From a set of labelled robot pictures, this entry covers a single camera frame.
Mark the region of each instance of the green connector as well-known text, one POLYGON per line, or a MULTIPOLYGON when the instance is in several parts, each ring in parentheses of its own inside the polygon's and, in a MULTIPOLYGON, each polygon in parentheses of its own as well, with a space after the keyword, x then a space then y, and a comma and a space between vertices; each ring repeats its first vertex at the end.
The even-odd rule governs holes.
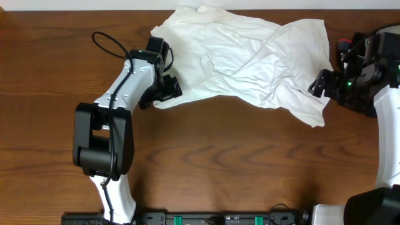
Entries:
POLYGON ((261 216, 256 216, 255 225, 263 225, 263 217, 261 217, 261 216))
POLYGON ((174 225, 182 225, 182 216, 174 217, 174 225))

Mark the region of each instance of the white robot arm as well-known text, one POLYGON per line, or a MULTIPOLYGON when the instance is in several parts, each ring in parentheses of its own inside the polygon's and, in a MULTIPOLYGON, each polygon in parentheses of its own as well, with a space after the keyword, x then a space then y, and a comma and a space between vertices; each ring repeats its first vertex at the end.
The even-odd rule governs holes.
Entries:
MULTIPOLYGON (((374 96, 379 126, 379 169, 375 188, 400 184, 400 89, 384 87, 374 96)), ((343 225, 345 205, 314 206, 312 225, 343 225)))
POLYGON ((379 125, 375 190, 351 197, 345 206, 314 206, 312 225, 400 224, 400 35, 387 30, 358 42, 365 46, 350 49, 351 41, 339 41, 341 72, 322 70, 309 88, 316 97, 324 91, 339 105, 377 117, 379 125))
POLYGON ((175 77, 163 76, 169 51, 168 44, 161 38, 151 37, 146 50, 132 50, 129 53, 134 65, 132 70, 130 60, 125 60, 122 72, 112 86, 93 104, 81 103, 75 111, 74 164, 82 167, 84 174, 90 176, 96 185, 104 206, 104 219, 112 223, 129 224, 136 208, 125 175, 134 155, 131 122, 134 108, 139 103, 144 109, 155 100, 166 101, 182 94, 175 77), (109 113, 110 101, 114 101, 112 114, 109 113), (113 121, 115 146, 112 174, 110 139, 95 136, 92 132, 109 130, 109 121, 113 121), (109 176, 111 180, 104 191, 104 182, 109 176))

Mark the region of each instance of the wrinkled fabric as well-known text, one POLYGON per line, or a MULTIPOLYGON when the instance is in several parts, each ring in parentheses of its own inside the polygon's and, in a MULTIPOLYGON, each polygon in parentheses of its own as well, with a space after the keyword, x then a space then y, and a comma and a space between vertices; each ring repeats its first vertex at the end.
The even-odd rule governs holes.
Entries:
POLYGON ((183 92, 155 102, 157 108, 237 96, 257 107, 288 109, 312 127, 324 126, 329 98, 308 93, 320 70, 332 70, 324 21, 280 26, 211 6, 177 7, 151 34, 173 49, 174 64, 166 74, 177 77, 183 92))

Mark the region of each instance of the cable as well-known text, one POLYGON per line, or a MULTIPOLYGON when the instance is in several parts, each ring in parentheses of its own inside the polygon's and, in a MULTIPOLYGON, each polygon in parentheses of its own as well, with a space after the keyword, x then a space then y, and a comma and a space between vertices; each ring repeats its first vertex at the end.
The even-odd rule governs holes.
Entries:
POLYGON ((119 56, 111 51, 108 51, 107 49, 103 48, 94 38, 96 34, 100 34, 110 40, 112 40, 114 43, 116 43, 125 53, 125 55, 128 57, 129 59, 129 63, 131 64, 131 68, 129 69, 129 72, 126 74, 126 76, 124 77, 124 79, 118 84, 117 88, 114 90, 114 92, 110 95, 110 103, 108 106, 108 110, 109 110, 109 115, 108 115, 108 126, 109 126, 109 130, 110 130, 110 148, 111 148, 111 163, 110 163, 110 172, 108 174, 107 179, 101 183, 101 187, 104 190, 104 195, 106 197, 106 201, 107 201, 107 205, 108 208, 110 209, 110 220, 109 220, 109 224, 113 224, 113 216, 114 216, 114 209, 113 209, 113 205, 111 204, 111 200, 109 198, 109 194, 107 191, 107 185, 111 180, 111 176, 114 173, 114 168, 115 168, 115 146, 114 146, 114 115, 113 115, 113 104, 114 104, 114 100, 115 100, 115 96, 117 95, 118 91, 120 90, 120 88, 124 85, 125 81, 129 78, 129 76, 133 73, 133 60, 132 57, 129 55, 128 51, 126 50, 126 48, 119 43, 117 40, 115 40, 113 37, 111 37, 108 34, 105 34, 103 32, 100 31, 95 31, 92 33, 92 40, 93 42, 96 44, 97 47, 101 48, 103 51, 112 54, 113 56, 116 56, 118 58, 122 58, 125 59, 125 57, 123 56, 119 56))
POLYGON ((164 68, 164 72, 167 72, 168 69, 170 69, 173 66, 173 63, 174 63, 174 52, 173 52, 173 49, 169 48, 169 50, 171 51, 172 61, 167 67, 164 68))
POLYGON ((271 222, 273 225, 277 225, 277 224, 276 224, 276 222, 274 222, 274 221, 271 219, 271 213, 272 213, 273 209, 276 208, 277 206, 284 206, 284 207, 286 207, 287 209, 290 209, 287 205, 285 205, 285 204, 283 204, 283 203, 278 203, 278 204, 274 205, 273 207, 271 207, 270 210, 269 210, 269 214, 268 214, 268 220, 269 220, 269 222, 271 222))
POLYGON ((359 40, 351 49, 350 51, 348 51, 344 57, 343 57, 343 61, 346 61, 347 59, 349 59, 349 57, 351 57, 352 54, 354 54, 355 49, 357 49, 367 38, 371 37, 372 35, 376 34, 378 31, 385 29, 385 28, 389 28, 391 26, 399 26, 400 22, 394 22, 392 24, 388 24, 385 26, 382 26, 376 30, 374 30, 373 32, 370 32, 369 34, 365 35, 363 38, 361 38, 361 40, 359 40))

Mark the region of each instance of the red component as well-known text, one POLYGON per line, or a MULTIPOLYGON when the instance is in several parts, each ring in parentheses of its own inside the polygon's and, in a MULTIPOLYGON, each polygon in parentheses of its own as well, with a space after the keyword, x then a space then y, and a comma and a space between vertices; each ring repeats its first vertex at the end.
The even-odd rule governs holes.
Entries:
POLYGON ((338 40, 338 42, 341 42, 341 41, 346 41, 346 42, 352 43, 351 40, 348 40, 348 39, 346 39, 346 38, 341 38, 341 39, 338 40))

